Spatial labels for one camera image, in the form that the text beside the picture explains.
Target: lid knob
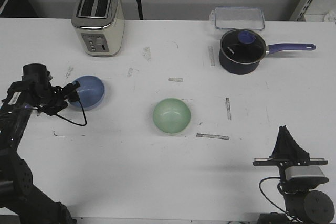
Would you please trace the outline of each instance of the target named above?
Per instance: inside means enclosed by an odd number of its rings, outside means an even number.
[[[249,31],[243,30],[239,32],[238,40],[243,44],[251,44],[256,40],[256,37]]]

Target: saucepan handle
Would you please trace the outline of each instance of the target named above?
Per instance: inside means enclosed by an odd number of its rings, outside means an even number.
[[[273,54],[278,51],[284,50],[303,50],[303,51],[313,51],[316,49],[314,44],[302,44],[302,43],[280,43],[268,46],[268,53]]]

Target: black saucepan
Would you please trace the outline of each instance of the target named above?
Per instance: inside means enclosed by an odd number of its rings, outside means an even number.
[[[266,46],[263,38],[257,33],[246,29],[228,31],[220,40],[220,64],[234,74],[247,74],[257,68],[259,62],[267,54],[283,50],[316,49],[314,44],[282,43]]]

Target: cream toaster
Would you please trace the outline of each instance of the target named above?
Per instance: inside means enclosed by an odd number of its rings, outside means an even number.
[[[119,51],[125,27],[121,0],[77,0],[71,22],[89,55],[108,57]]]

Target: container lid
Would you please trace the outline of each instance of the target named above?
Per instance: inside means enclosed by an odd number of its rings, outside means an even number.
[[[214,10],[214,23],[217,29],[253,29],[265,28],[264,14],[256,7],[217,6]]]

